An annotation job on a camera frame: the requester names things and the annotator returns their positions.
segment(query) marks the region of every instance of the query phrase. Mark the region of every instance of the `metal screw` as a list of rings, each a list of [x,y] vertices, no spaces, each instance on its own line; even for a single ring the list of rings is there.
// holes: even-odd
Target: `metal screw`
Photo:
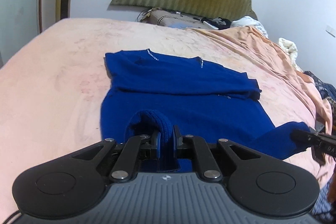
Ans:
[[[220,177],[221,173],[216,170],[207,170],[204,172],[204,176],[209,179],[216,179]]]
[[[114,171],[111,174],[112,178],[114,179],[125,179],[128,177],[128,173],[126,171],[123,170],[119,170],[119,171]]]

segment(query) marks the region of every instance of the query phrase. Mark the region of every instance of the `bed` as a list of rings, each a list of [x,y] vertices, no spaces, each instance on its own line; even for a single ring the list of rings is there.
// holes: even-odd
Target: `bed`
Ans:
[[[190,6],[185,1],[164,1],[163,5],[155,2],[158,0],[144,1],[112,2],[161,5],[211,18],[216,14],[216,6],[211,5],[218,4],[213,1],[204,9],[204,0]],[[235,3],[240,3],[240,9],[232,8],[232,3],[217,16],[256,18],[251,0],[239,1]],[[110,19],[62,20],[34,38],[0,70],[0,221],[16,210],[11,186],[22,171],[100,141],[100,106],[111,85],[105,53],[148,48],[167,55],[199,56],[247,72],[263,90],[260,103],[275,126],[303,121],[314,127],[318,114],[327,133],[331,132],[330,104],[322,100],[313,79],[294,70],[285,52],[250,26],[181,30]],[[286,159],[311,172],[321,187],[335,165],[332,157],[325,160],[320,166],[310,149]]]

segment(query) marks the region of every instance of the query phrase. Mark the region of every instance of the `electrical outlet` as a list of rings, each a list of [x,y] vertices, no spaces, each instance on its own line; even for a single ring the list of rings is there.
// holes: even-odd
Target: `electrical outlet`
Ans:
[[[328,34],[332,35],[333,37],[336,37],[336,30],[333,27],[327,25],[325,30],[327,31]]]

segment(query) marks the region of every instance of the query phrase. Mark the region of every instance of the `blue sweater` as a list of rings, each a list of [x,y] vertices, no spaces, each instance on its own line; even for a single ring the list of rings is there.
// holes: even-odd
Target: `blue sweater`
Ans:
[[[181,58],[143,51],[107,53],[112,88],[101,106],[103,138],[125,142],[133,135],[161,133],[161,169],[177,168],[172,159],[177,124],[183,135],[215,143],[227,138],[252,149],[285,159],[304,151],[289,134],[305,123],[275,128],[258,102],[255,79],[199,57]]]

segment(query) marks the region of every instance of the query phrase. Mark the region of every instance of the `white cloth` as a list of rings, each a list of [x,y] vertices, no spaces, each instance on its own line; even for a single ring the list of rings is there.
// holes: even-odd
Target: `white cloth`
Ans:
[[[263,36],[268,38],[268,34],[264,26],[258,20],[255,20],[252,17],[246,16],[231,23],[231,27],[245,27],[245,26],[253,26],[258,31],[260,31],[263,34]]]
[[[280,37],[278,41],[278,45],[289,56],[292,62],[292,67],[298,71],[303,72],[303,70],[296,64],[298,50],[297,50],[295,43],[293,41]]]

